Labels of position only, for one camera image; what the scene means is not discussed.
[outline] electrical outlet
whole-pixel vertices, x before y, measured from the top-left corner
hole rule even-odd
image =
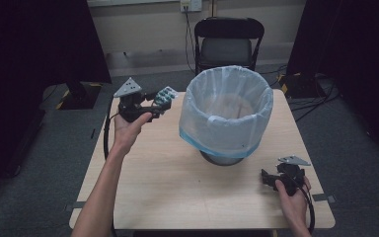
[[[181,12],[189,12],[190,11],[190,0],[181,0]]]
[[[181,12],[200,12],[202,0],[181,0]]]

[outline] plastic bag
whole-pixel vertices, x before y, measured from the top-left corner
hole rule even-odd
[[[180,137],[212,156],[248,157],[260,145],[272,105],[259,73],[240,66],[205,70],[187,87]]]

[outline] wall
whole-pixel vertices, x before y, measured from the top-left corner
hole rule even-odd
[[[265,27],[259,61],[287,62],[306,0],[218,0],[216,16],[251,17]],[[153,51],[182,49],[186,45],[186,15],[179,1],[134,5],[91,7],[103,50]],[[203,1],[203,11],[189,13],[194,25],[210,16],[210,1]]]

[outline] person's right hand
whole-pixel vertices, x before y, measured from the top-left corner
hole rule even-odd
[[[279,193],[282,213],[287,220],[294,236],[310,236],[306,225],[307,200],[300,190],[290,197],[285,190],[285,186],[280,180],[275,181]],[[303,190],[307,193],[312,189],[307,177],[304,177]]]

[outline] black cable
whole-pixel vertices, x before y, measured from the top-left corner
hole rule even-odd
[[[260,74],[270,74],[270,73],[275,73],[275,72],[280,72],[284,67],[287,67],[287,65],[282,65],[280,66],[276,71],[268,71],[268,72],[258,72]]]
[[[312,106],[308,106],[308,107],[297,108],[297,109],[291,110],[293,112],[293,111],[298,111],[298,110],[303,110],[303,109],[306,109],[306,108],[313,107],[310,111],[306,112],[304,115],[302,115],[300,118],[297,118],[295,121],[296,122],[300,121],[301,119],[305,118],[307,115],[309,115],[310,113],[312,113],[314,110],[316,110],[318,107],[322,106],[324,103],[330,102],[330,101],[334,100],[335,98],[337,98],[340,95],[340,93],[338,93],[336,96],[334,96],[333,98],[331,98],[330,100],[328,100],[328,98],[332,94],[332,91],[334,90],[334,87],[335,87],[335,81],[333,82],[332,87],[331,87],[328,95],[325,97],[325,99],[322,102],[318,103],[317,105],[312,105]]]
[[[313,233],[313,230],[315,229],[315,222],[316,222],[315,207],[313,206],[313,203],[312,203],[312,197],[310,196],[309,188],[307,188],[307,194],[309,194],[307,196],[307,194],[303,190],[303,188],[299,187],[298,184],[296,184],[296,185],[297,185],[298,189],[301,191],[301,193],[303,193],[304,198],[306,199],[307,203],[309,204],[310,225],[309,225],[309,228],[307,228],[307,229],[309,230],[309,233],[311,235]]]
[[[214,0],[211,2],[211,17],[214,17]]]
[[[109,131],[110,131],[110,123],[111,123],[111,119],[114,116],[117,115],[117,114],[115,114],[112,117],[110,117],[111,107],[112,107],[112,104],[113,104],[113,99],[114,99],[114,97],[111,97],[111,99],[109,101],[109,107],[107,108],[106,124],[104,126],[104,157],[105,157],[106,160],[109,157],[109,134],[110,134]],[[113,217],[113,223],[112,223],[112,227],[111,227],[111,232],[112,232],[113,237],[116,237],[115,227],[114,227],[114,217]]]
[[[323,90],[326,91],[326,89],[328,88],[332,88],[332,87],[335,87],[335,80],[333,81],[333,84],[331,85],[331,87],[327,87],[327,88],[324,88]],[[329,89],[329,91],[327,92],[328,96],[327,97],[330,97],[332,91],[331,89]],[[307,108],[310,108],[310,107],[314,107],[316,106],[317,104],[319,103],[322,103],[323,101],[325,100],[325,98],[321,99],[321,98],[314,98],[312,101],[299,101],[299,102],[289,102],[288,105],[298,105],[298,106],[305,106],[307,104],[312,104],[312,103],[316,103],[314,105],[311,105],[311,106],[306,106],[306,107],[302,107],[302,108],[296,108],[296,109],[293,109],[291,110],[292,112],[294,111],[300,111],[300,110],[303,110],[303,109],[307,109]]]
[[[193,42],[192,42],[192,32],[190,31],[190,20],[189,20],[189,12],[188,7],[184,7],[186,18],[187,18],[187,28],[186,28],[186,57],[187,57],[187,65],[189,66],[190,71],[196,75],[195,71],[190,67],[189,61],[189,53],[188,53],[188,38],[190,37],[191,49],[192,49],[192,57],[195,59],[195,52],[193,50]]]
[[[277,79],[272,84],[269,84],[269,86],[271,87],[271,86],[275,85],[278,82],[279,77],[281,75],[279,73],[281,72],[281,70],[285,69],[286,67],[287,67],[287,65],[282,65],[282,66],[278,67],[278,69],[276,71],[258,72],[258,73],[260,73],[260,74],[270,74],[270,73],[275,73],[275,72],[278,73],[278,75],[276,76]]]
[[[54,88],[53,88],[53,90],[50,92],[50,94],[48,94],[48,96],[44,99],[44,100],[42,100],[42,103],[44,103],[51,95],[53,95],[53,93],[54,93],[54,91],[57,89],[57,87],[58,87],[58,85],[56,85]]]

